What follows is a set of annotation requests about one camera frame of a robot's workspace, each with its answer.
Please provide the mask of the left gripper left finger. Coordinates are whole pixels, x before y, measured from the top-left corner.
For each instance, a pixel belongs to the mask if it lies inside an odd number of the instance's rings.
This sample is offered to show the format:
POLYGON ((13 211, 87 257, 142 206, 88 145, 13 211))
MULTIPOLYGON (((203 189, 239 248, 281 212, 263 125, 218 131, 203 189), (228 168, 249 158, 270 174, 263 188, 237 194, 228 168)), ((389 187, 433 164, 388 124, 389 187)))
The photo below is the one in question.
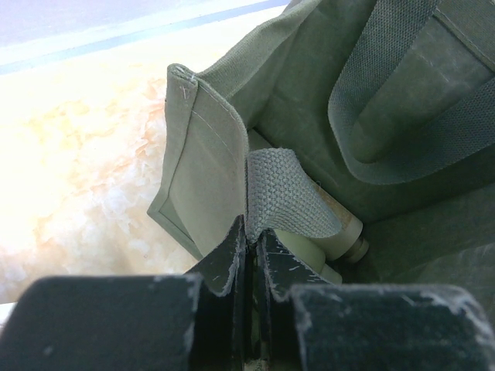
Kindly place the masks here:
POLYGON ((1 334, 3 370, 241 370, 244 221, 185 274, 45 277, 1 334))

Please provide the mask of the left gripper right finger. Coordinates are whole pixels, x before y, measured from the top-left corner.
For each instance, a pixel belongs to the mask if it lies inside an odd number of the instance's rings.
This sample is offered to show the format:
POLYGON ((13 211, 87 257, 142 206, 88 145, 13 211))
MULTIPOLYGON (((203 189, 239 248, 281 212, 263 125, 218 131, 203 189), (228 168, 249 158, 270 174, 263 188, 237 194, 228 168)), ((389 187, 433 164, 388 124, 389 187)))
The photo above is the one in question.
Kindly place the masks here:
POLYGON ((462 288, 331 284, 270 230, 257 253, 270 370, 494 368, 493 329, 462 288))

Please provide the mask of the cream bottle with label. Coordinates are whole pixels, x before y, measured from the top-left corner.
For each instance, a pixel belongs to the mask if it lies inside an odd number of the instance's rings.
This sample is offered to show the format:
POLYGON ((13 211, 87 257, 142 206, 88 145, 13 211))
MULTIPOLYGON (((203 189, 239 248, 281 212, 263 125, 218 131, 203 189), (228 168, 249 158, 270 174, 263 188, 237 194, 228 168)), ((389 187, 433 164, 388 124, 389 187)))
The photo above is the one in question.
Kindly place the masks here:
POLYGON ((363 223, 311 180, 293 150, 272 147, 256 131, 248 140, 248 236, 284 230, 309 238, 326 260, 362 259, 369 249, 363 223))

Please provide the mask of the green canvas bag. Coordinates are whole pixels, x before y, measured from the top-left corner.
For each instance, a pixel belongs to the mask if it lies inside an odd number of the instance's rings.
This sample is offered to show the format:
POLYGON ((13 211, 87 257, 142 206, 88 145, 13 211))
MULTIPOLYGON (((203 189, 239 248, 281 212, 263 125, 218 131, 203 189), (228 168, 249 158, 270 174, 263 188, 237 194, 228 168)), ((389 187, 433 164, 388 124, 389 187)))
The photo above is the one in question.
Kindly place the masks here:
POLYGON ((243 369, 270 370, 249 131, 363 223, 362 259, 326 260, 342 284, 456 286, 493 329, 492 1, 293 1, 203 72, 170 65, 165 114, 148 214, 198 263, 243 219, 243 369))

